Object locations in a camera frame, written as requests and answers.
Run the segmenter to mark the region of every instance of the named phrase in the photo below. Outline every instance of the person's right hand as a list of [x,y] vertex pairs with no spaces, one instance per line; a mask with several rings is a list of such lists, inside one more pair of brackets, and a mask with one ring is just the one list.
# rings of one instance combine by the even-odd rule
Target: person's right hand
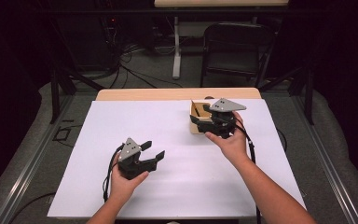
[[[241,127],[242,118],[240,114],[233,111],[234,117],[237,119],[237,125]],[[216,136],[213,133],[205,134],[212,142],[217,144],[223,152],[223,155],[236,167],[243,162],[250,161],[246,154],[246,136],[243,132],[235,129],[234,134],[227,139]]]

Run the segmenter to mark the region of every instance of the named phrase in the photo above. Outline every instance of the white table surface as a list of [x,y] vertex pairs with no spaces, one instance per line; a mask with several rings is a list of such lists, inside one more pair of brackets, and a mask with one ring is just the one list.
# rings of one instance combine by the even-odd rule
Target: white table surface
[[[265,101],[231,100],[247,107],[239,112],[257,165],[305,207]],[[153,142],[141,160],[166,152],[118,218],[253,217],[255,202],[238,172],[203,134],[190,133],[189,108],[189,100],[93,102],[48,217],[91,217],[103,205],[112,154],[128,137]]]

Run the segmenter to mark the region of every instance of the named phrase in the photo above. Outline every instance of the finger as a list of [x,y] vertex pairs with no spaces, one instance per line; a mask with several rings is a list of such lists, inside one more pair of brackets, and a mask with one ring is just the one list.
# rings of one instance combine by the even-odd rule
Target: finger
[[222,141],[224,141],[222,138],[216,136],[214,133],[205,133],[205,136],[211,140],[213,143],[217,144],[219,147],[222,144]]
[[149,172],[145,171],[131,180],[131,182],[138,187],[149,176]]
[[116,164],[118,162],[118,157],[120,157],[120,152],[118,152],[115,158],[113,159],[113,164]]
[[234,114],[234,117],[235,117],[239,122],[243,122],[240,113],[238,113],[237,111],[232,111],[232,113]]

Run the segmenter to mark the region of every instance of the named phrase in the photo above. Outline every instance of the wooden table edge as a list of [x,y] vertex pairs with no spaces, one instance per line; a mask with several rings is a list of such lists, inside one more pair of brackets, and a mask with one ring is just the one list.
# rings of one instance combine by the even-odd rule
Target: wooden table edge
[[96,101],[200,100],[205,97],[261,99],[257,88],[181,88],[101,90]]

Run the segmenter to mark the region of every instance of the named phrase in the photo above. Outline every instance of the hand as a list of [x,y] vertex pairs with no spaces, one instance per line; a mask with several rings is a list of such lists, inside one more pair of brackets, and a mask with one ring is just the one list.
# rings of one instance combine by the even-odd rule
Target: hand
[[115,166],[112,169],[112,184],[110,186],[109,199],[115,200],[121,205],[124,205],[130,199],[136,187],[138,187],[148,177],[149,173],[145,171],[132,180],[128,180],[123,175],[121,175],[121,172],[118,170],[118,156],[119,153],[113,160],[113,164],[115,164]]
[[[241,127],[242,118],[240,114],[233,111],[237,119],[237,125]],[[234,134],[227,139],[216,136],[213,133],[206,133],[205,136],[217,144],[223,152],[223,155],[238,169],[238,166],[245,161],[250,161],[246,154],[246,136],[243,132],[236,129]]]

